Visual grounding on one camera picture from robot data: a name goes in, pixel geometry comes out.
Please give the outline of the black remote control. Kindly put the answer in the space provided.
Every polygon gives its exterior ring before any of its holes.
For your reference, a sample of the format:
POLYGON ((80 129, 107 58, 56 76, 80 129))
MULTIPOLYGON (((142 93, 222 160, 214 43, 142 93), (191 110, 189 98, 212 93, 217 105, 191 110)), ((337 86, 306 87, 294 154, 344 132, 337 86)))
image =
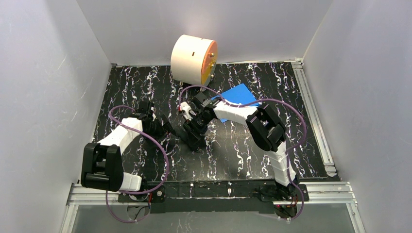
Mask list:
POLYGON ((175 135, 176 137, 182 139, 182 140, 187 138, 187 133, 184 130, 182 130, 181 128, 174 129, 172 134, 175 135))

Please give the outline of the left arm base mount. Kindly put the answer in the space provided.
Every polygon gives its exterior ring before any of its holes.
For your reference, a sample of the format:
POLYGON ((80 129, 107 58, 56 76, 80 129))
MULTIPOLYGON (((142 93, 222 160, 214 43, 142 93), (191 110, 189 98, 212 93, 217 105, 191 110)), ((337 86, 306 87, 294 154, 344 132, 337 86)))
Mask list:
POLYGON ((156 184, 144 184, 140 191, 121 191, 118 196, 120 203, 162 203, 165 201, 166 187, 156 184))

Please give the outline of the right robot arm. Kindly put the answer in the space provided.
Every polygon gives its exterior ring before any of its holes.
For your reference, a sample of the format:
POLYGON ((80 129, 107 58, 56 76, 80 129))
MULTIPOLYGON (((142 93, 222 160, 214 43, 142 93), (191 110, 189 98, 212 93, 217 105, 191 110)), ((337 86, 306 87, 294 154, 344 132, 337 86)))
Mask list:
POLYGON ((226 119, 247 126, 255 144, 267 152, 275 173, 274 187, 260 190, 263 197, 289 199, 295 196, 296 173, 290 167, 286 155, 286 126, 268 104, 237 107, 222 99, 209 99, 203 93, 197 94, 193 110, 187 102, 178 104, 177 110, 184 122, 176 129, 177 136, 191 150, 206 146, 205 134, 214 119, 226 119))

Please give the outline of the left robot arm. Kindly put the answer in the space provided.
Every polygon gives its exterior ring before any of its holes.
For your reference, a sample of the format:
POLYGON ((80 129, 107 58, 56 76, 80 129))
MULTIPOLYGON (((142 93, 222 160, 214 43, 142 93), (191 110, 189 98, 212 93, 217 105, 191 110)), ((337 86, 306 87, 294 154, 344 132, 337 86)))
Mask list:
POLYGON ((123 192, 131 195, 143 195, 159 189, 166 179, 157 186, 143 190, 143 178, 139 175, 124 172, 122 154, 133 140, 142 135, 156 144, 163 153, 166 163, 167 177, 170 163, 167 153, 158 142, 158 139, 172 133, 175 134, 165 115, 157 117, 154 114, 154 104, 142 100, 137 109, 132 109, 129 117, 118 121, 109 111, 109 117, 118 123, 118 126, 104 139, 97 143, 88 143, 84 147, 81 185, 105 191, 123 192))

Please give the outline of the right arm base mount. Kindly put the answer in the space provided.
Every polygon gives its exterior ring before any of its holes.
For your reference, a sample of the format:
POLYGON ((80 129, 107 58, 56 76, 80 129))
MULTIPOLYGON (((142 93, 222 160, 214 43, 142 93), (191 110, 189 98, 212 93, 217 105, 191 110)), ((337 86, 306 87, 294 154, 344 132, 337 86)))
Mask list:
POLYGON ((309 191, 305 184, 299 184, 299 189, 289 184, 282 186, 280 184, 260 185, 258 193, 262 201, 289 201, 298 199, 298 201, 309 201, 309 191))

